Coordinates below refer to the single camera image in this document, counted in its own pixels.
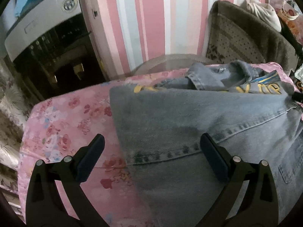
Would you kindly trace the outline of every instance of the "pink floral bedsheet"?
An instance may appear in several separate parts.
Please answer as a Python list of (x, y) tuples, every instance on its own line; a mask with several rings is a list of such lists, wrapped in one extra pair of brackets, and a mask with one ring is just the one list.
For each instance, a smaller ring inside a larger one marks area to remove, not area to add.
[[(277, 70), (282, 81), (291, 82), (277, 63), (253, 65), (270, 72)], [(105, 137), (105, 150), (87, 182), (81, 187), (102, 218), (112, 227), (152, 227), (150, 210), (136, 193), (119, 148), (109, 90), (127, 83), (154, 85), (167, 78), (184, 76), (187, 69), (133, 76), (81, 89), (37, 104), (28, 119), (22, 139), (19, 163), (19, 197), (25, 217), (28, 184), (37, 160), (61, 161), (86, 146), (97, 133)], [(77, 217), (57, 183), (67, 212)]]

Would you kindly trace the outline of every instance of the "round sticker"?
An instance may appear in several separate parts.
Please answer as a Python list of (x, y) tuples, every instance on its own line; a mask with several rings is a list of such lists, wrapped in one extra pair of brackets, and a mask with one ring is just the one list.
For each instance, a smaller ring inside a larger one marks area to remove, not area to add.
[(70, 13), (76, 9), (78, 6), (78, 0), (64, 0), (62, 5), (62, 10), (64, 12)]

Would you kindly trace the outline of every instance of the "wall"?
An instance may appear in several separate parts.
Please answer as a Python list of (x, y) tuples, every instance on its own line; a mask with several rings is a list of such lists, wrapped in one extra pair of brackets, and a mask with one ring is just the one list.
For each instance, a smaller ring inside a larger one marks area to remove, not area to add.
[[(98, 0), (117, 75), (164, 54), (205, 55), (214, 1)], [(241, 5), (244, 0), (228, 1)]]

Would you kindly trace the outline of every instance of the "yellow printed graphic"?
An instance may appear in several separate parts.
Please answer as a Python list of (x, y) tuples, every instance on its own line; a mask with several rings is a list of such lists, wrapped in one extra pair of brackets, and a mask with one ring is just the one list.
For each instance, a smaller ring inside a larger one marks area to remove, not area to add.
[(246, 85), (245, 90), (242, 89), (240, 86), (237, 86), (236, 89), (239, 93), (249, 93), (250, 83)]
[(151, 86), (141, 86), (141, 85), (137, 85), (134, 88), (134, 93), (139, 93), (141, 90), (143, 89), (147, 89), (147, 90), (151, 90), (151, 91), (158, 91), (158, 89), (155, 89), (154, 87)]
[(273, 78), (273, 77), (275, 77), (275, 76), (277, 76), (278, 75), (278, 73), (276, 72), (274, 75), (272, 75), (271, 77), (269, 77), (269, 78), (266, 78), (266, 79), (263, 79), (263, 80), (261, 80), (261, 81), (259, 81), (260, 83), (262, 83), (262, 82), (264, 82), (264, 81), (266, 81), (266, 80), (268, 80), (268, 79), (271, 79), (271, 78)]
[(142, 88), (143, 88), (143, 86), (137, 85), (137, 86), (134, 88), (134, 93), (139, 93), (139, 92), (141, 91)]
[(271, 83), (268, 85), (268, 88), (273, 90), (275, 93), (277, 93), (278, 95), (281, 95), (281, 92), (280, 92), (280, 87), (279, 85), (277, 85), (276, 83)]
[(258, 83), (258, 88), (259, 88), (260, 93), (263, 93), (263, 94), (269, 94), (270, 93), (268, 87), (265, 84)]

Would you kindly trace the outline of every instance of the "white cloth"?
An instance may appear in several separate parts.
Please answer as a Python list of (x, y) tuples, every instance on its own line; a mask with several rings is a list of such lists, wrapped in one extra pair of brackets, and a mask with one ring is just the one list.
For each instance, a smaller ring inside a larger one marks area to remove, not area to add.
[(247, 10), (257, 16), (259, 19), (266, 22), (278, 32), (281, 32), (282, 28), (279, 17), (272, 5), (261, 3), (257, 0), (250, 0), (249, 3), (247, 3)]

